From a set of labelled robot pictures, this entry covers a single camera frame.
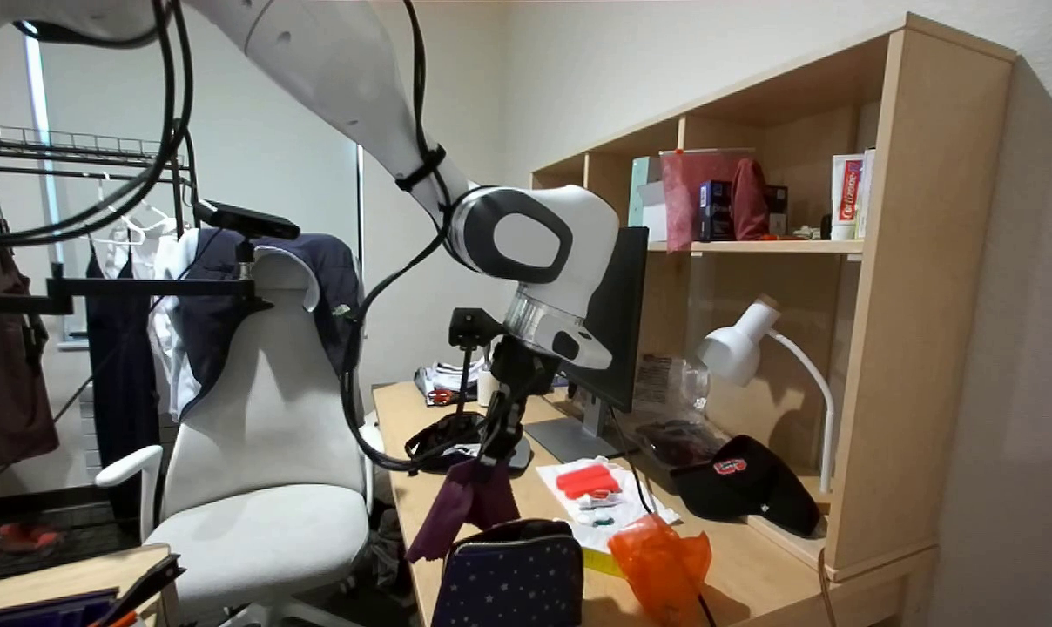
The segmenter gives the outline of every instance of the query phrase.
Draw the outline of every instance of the lamp head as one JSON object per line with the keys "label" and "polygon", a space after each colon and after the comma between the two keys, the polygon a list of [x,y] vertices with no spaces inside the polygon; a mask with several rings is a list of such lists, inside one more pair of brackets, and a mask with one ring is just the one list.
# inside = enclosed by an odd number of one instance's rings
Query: lamp head
{"label": "lamp head", "polygon": [[769,334],[777,312],[755,300],[733,328],[719,328],[701,341],[701,363],[724,382],[751,382],[760,368],[760,341]]}

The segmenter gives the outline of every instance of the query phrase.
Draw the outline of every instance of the monitor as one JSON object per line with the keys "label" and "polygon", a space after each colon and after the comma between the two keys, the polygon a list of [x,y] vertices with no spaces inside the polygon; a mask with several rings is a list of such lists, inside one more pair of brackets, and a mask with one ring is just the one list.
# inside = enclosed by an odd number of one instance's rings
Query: monitor
{"label": "monitor", "polygon": [[553,461],[618,452],[618,421],[636,406],[646,258],[647,231],[625,226],[587,318],[587,328],[610,348],[610,368],[566,367],[568,417],[525,425],[525,435]]}

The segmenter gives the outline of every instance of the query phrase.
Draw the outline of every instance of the chair backrest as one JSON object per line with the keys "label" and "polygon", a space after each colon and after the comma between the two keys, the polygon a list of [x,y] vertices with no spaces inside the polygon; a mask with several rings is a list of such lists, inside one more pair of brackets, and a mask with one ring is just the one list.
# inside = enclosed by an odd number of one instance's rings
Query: chair backrest
{"label": "chair backrest", "polygon": [[257,249],[251,315],[212,392],[182,417],[160,515],[276,483],[363,483],[337,377],[313,328],[316,280],[278,249]]}

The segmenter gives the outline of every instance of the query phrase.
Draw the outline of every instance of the white desk lamp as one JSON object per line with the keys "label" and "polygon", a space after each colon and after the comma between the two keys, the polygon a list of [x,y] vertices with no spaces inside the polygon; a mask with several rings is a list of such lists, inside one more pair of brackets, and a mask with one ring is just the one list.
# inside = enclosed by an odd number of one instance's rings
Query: white desk lamp
{"label": "white desk lamp", "polygon": [[775,312],[769,300],[755,300],[737,328],[719,328],[704,334],[701,341],[701,363],[711,377],[724,382],[751,382],[760,368],[760,341],[769,334],[777,346],[784,346],[817,379],[818,394],[825,396],[825,438],[823,438],[823,457],[818,457],[818,493],[831,495],[832,487],[832,445],[838,445],[838,406],[825,377],[817,368],[817,363],[795,346],[791,339],[775,332],[775,320],[782,315]]}

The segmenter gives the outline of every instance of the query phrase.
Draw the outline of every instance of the white office chair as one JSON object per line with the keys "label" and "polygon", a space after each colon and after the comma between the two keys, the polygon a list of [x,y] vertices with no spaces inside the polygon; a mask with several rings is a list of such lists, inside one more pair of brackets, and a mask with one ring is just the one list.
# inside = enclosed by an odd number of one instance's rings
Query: white office chair
{"label": "white office chair", "polygon": [[271,303],[236,334],[215,386],[186,414],[160,511],[154,487],[160,445],[97,473],[114,487],[142,473],[141,534],[182,553],[170,625],[349,625],[298,601],[337,583],[370,539],[372,473],[316,341],[313,273],[276,249],[257,249],[255,292]]}

